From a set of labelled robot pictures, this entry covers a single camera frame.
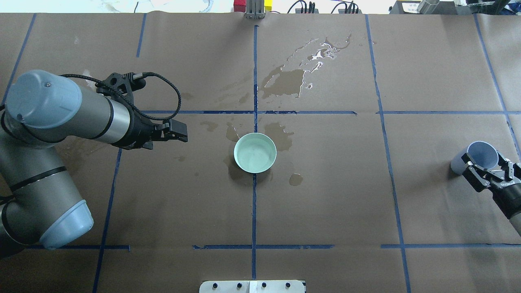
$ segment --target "bowl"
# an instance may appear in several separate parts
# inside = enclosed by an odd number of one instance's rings
[[[254,132],[241,137],[233,149],[237,165],[249,173],[270,169],[277,157],[277,148],[268,136]]]

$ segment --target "wet stain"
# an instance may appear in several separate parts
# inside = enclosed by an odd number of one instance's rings
[[[201,125],[206,125],[208,126],[206,128],[207,131],[210,131],[210,132],[213,132],[216,128],[217,128],[217,123],[213,123],[213,122],[210,122],[210,121],[203,121],[201,122]]]
[[[94,140],[69,137],[56,146],[56,150],[64,161],[71,176],[75,175],[79,169],[88,164],[89,157],[100,149],[110,147],[109,144]]]
[[[237,165],[232,155],[227,156],[223,162],[228,166],[228,174],[232,180],[250,179],[249,174]]]
[[[233,124],[230,122],[226,123],[226,125],[228,125],[228,129],[226,129],[226,138],[233,142],[238,142],[239,135],[237,134],[235,126],[233,126]]]
[[[263,80],[264,93],[262,98],[265,99],[271,95],[294,95],[300,96],[301,86],[304,84],[304,71],[296,69],[292,71],[282,71],[279,67]]]
[[[266,135],[275,143],[277,151],[287,151],[290,149],[293,144],[290,136],[294,135],[294,132],[286,132],[286,126],[282,126],[279,123],[268,124],[265,130]]]
[[[243,74],[243,78],[241,80],[238,80],[236,82],[233,82],[233,83],[230,83],[230,84],[227,84],[225,85],[224,87],[221,88],[221,91],[228,91],[228,90],[231,90],[231,89],[234,89],[236,88],[237,86],[241,85],[241,84],[244,84],[245,82],[247,81],[251,81],[253,79],[253,76],[252,76],[252,73],[250,71],[246,72],[245,74]]]
[[[181,93],[181,98],[184,100],[191,100],[194,98],[194,96],[191,93]]]
[[[250,97],[250,93],[246,93],[242,98],[239,99],[239,103],[244,104],[248,101],[248,98]]]
[[[184,160],[187,159],[186,156],[179,156],[179,157],[173,157],[173,158],[176,158],[179,162],[183,162]]]
[[[302,183],[302,180],[304,180],[304,177],[302,177],[302,175],[293,173],[290,177],[290,185],[299,186]]]
[[[335,59],[337,53],[349,46],[350,37],[351,35],[346,37],[342,46],[333,44],[326,37],[323,42],[311,39],[304,46],[297,48],[287,58],[286,64],[278,66],[263,79],[262,98],[281,95],[300,97],[306,76]]]

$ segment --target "cup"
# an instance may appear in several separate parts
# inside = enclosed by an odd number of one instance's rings
[[[277,148],[268,136],[254,132],[241,137],[233,149],[237,165],[249,173],[262,173],[275,162]]]
[[[451,161],[451,169],[454,173],[461,175],[467,168],[467,162],[463,162],[461,157],[463,154],[469,153],[477,165],[492,169],[496,167],[499,161],[498,151],[489,143],[484,141],[475,141],[463,148]]]
[[[421,0],[418,5],[418,12],[421,14],[432,14],[439,3],[440,0]]]

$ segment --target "yellow block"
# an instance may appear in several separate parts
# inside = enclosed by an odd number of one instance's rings
[[[271,11],[272,6],[273,0],[264,0],[264,7],[266,8],[266,11]]]

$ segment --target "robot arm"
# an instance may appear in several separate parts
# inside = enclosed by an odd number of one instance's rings
[[[477,192],[492,191],[492,199],[521,236],[521,164],[498,155],[500,169],[486,170],[469,153],[463,154],[467,165],[463,176]]]
[[[172,119],[179,108],[155,124],[150,118],[162,118],[133,105],[132,91],[145,86],[144,77],[114,73],[96,84],[103,95],[42,70],[26,72],[11,86],[0,119],[0,172],[13,199],[0,203],[0,258],[38,241],[56,249],[92,228],[89,208],[54,149],[65,137],[127,150],[152,149],[153,141],[188,141],[186,125]]]

